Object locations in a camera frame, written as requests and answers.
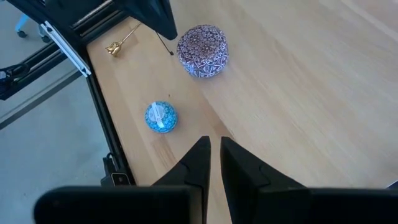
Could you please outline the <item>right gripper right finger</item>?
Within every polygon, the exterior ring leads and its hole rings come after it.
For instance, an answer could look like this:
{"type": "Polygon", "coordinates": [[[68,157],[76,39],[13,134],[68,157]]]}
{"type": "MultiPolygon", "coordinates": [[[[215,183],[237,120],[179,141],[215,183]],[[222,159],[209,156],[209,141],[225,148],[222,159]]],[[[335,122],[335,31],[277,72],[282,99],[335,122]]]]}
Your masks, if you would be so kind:
{"type": "Polygon", "coordinates": [[[305,223],[308,190],[229,137],[221,138],[221,174],[233,224],[305,223]]]}

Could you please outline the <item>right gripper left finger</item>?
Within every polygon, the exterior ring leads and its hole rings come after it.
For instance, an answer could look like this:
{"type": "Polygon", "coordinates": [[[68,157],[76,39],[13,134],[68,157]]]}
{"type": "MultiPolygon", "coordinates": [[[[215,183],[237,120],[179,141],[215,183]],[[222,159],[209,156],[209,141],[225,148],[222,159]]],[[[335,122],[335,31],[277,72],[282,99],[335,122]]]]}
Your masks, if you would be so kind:
{"type": "Polygon", "coordinates": [[[165,224],[206,224],[210,188],[211,143],[202,136],[153,185],[162,187],[159,220],[165,224]]]}

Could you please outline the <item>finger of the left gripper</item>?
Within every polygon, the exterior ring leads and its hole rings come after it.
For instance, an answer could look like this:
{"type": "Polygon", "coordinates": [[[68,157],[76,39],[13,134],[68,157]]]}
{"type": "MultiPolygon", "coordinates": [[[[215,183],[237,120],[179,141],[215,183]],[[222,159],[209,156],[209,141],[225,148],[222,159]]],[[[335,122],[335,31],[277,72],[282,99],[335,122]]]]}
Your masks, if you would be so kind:
{"type": "Polygon", "coordinates": [[[137,19],[168,40],[177,36],[170,0],[114,0],[119,10],[137,19]]]}

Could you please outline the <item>gold candlestick holder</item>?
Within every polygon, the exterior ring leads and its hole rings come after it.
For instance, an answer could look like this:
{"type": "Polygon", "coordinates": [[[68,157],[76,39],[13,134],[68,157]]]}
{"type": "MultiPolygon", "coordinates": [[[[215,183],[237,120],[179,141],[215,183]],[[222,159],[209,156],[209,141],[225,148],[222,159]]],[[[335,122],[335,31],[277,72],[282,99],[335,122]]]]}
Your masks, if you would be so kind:
{"type": "Polygon", "coordinates": [[[123,43],[142,25],[142,22],[138,22],[130,31],[129,33],[121,40],[117,42],[113,42],[108,47],[105,48],[108,54],[112,55],[113,57],[117,57],[118,53],[122,49],[123,43]]]}

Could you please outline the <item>teal patterned candle tin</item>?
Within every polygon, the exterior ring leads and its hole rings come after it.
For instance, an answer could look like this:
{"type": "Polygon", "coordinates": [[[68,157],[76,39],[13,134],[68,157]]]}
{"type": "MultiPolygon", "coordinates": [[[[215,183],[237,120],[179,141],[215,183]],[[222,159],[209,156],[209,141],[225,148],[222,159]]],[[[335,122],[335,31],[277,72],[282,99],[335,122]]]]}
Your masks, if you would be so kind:
{"type": "Polygon", "coordinates": [[[146,125],[156,133],[171,132],[178,123],[177,110],[167,101],[154,101],[144,114],[146,125]]]}

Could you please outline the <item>purple patterned candle tin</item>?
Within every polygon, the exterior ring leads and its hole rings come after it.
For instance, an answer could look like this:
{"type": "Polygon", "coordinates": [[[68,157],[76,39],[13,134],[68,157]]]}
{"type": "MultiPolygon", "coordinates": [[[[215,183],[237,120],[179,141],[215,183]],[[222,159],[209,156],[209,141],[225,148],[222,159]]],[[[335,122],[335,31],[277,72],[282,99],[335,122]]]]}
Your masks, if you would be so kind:
{"type": "Polygon", "coordinates": [[[226,36],[214,25],[192,27],[179,39],[177,55],[183,68],[191,76],[211,78],[219,74],[228,62],[226,36]]]}

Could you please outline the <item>office chair base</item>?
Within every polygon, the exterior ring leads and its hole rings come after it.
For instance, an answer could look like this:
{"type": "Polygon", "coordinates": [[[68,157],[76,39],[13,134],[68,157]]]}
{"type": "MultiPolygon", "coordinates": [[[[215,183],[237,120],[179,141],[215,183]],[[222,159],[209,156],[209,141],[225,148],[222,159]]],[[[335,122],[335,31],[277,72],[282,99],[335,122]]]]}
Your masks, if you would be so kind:
{"type": "Polygon", "coordinates": [[[28,37],[28,33],[25,31],[25,27],[27,27],[27,30],[29,32],[36,31],[42,42],[47,44],[51,41],[51,38],[47,35],[46,31],[44,31],[43,27],[40,24],[35,23],[28,15],[21,14],[14,27],[14,30],[15,33],[23,39],[28,37]]]}

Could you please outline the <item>silver frame bracket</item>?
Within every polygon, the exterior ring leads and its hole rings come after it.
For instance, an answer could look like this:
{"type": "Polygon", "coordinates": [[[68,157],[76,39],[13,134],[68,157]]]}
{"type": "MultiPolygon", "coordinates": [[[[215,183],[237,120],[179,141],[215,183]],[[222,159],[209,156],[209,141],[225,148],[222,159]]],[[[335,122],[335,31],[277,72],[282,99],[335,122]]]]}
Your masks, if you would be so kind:
{"type": "Polygon", "coordinates": [[[64,36],[48,21],[40,25],[48,34],[48,36],[58,45],[60,50],[72,61],[74,66],[81,72],[84,77],[91,75],[91,70],[86,62],[80,57],[78,52],[64,38],[64,36]]]}

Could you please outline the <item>black aluminium table frame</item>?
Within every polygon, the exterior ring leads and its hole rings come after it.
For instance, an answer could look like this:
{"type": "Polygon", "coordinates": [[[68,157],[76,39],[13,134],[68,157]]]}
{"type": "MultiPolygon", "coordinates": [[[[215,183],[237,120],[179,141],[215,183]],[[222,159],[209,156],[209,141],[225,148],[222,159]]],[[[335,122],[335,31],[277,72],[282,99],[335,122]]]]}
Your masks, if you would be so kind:
{"type": "Polygon", "coordinates": [[[0,100],[6,100],[15,95],[50,69],[66,60],[66,58],[71,58],[70,52],[74,50],[80,60],[86,63],[82,74],[87,76],[88,87],[109,146],[110,153],[107,158],[113,159],[117,173],[125,174],[129,184],[136,185],[108,106],[104,100],[103,88],[100,87],[98,81],[99,71],[94,69],[91,58],[88,55],[88,44],[125,20],[125,18],[127,18],[127,14],[117,10],[112,0],[104,0],[100,6],[94,9],[93,12],[88,13],[83,19],[75,22],[69,28],[61,29],[59,34],[66,38],[65,42],[67,44],[71,45],[66,52],[63,51],[61,45],[51,40],[45,47],[24,59],[22,63],[30,67],[29,72],[20,77],[18,81],[14,81],[7,90],[0,91],[0,100]]]}

